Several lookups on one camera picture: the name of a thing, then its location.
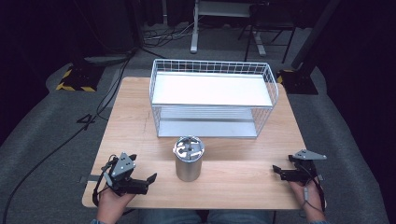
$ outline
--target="black chair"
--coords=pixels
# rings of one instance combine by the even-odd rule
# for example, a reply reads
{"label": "black chair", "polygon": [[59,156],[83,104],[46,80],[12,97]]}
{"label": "black chair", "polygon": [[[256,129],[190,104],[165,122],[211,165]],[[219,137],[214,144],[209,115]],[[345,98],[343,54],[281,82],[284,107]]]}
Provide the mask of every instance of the black chair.
{"label": "black chair", "polygon": [[[262,43],[264,46],[286,46],[286,51],[283,56],[282,63],[285,62],[286,56],[288,55],[290,43],[293,39],[294,32],[296,29],[296,15],[298,13],[293,13],[295,8],[296,1],[292,2],[287,1],[259,1],[257,4],[251,5],[249,8],[250,18],[248,20],[248,24],[244,27],[241,35],[238,39],[241,38],[242,34],[246,31],[248,26],[250,26],[248,41],[247,41],[247,49],[245,52],[245,61],[248,58],[248,51],[250,47],[250,40],[253,38],[253,34],[256,32],[277,32],[277,35],[272,39],[270,43]],[[282,34],[283,31],[290,31],[289,42],[287,44],[276,44],[274,43],[276,39]]]}

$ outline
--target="metal canister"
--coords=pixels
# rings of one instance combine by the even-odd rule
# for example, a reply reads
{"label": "metal canister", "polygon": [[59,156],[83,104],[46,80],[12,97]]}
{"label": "metal canister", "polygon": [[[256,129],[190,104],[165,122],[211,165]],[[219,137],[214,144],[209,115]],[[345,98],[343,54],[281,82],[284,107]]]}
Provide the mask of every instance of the metal canister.
{"label": "metal canister", "polygon": [[180,137],[173,151],[176,155],[176,173],[178,178],[190,182],[201,173],[202,156],[205,152],[204,143],[195,136]]}

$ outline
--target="canister lid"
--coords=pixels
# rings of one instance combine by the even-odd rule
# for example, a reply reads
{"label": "canister lid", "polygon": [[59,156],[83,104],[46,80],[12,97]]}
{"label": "canister lid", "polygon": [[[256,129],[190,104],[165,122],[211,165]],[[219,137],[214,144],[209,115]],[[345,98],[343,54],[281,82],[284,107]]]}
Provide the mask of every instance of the canister lid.
{"label": "canister lid", "polygon": [[202,157],[205,145],[198,137],[184,136],[175,143],[173,151],[182,161],[193,162]]}

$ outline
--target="white wire basket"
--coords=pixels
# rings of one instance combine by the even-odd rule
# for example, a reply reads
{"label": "white wire basket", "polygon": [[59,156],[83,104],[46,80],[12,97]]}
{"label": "white wire basket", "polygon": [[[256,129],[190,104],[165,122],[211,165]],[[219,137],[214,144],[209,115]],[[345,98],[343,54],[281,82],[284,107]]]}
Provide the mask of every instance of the white wire basket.
{"label": "white wire basket", "polygon": [[149,98],[159,137],[256,138],[278,89],[268,63],[157,59]]}

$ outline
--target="human hand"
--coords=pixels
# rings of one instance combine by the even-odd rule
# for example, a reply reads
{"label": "human hand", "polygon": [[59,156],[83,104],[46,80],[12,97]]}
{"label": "human hand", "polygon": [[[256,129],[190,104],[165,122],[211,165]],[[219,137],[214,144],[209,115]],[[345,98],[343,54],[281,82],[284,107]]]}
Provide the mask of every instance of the human hand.
{"label": "human hand", "polygon": [[[289,181],[289,184],[298,203],[303,207],[308,222],[326,220],[324,213],[321,211],[319,191],[314,181],[309,181],[305,186],[301,182]],[[304,196],[305,191],[307,191],[307,199]]]}
{"label": "human hand", "polygon": [[112,189],[106,187],[99,194],[99,205],[96,219],[106,224],[116,223],[122,216],[126,205],[136,196],[135,194],[117,195]]}

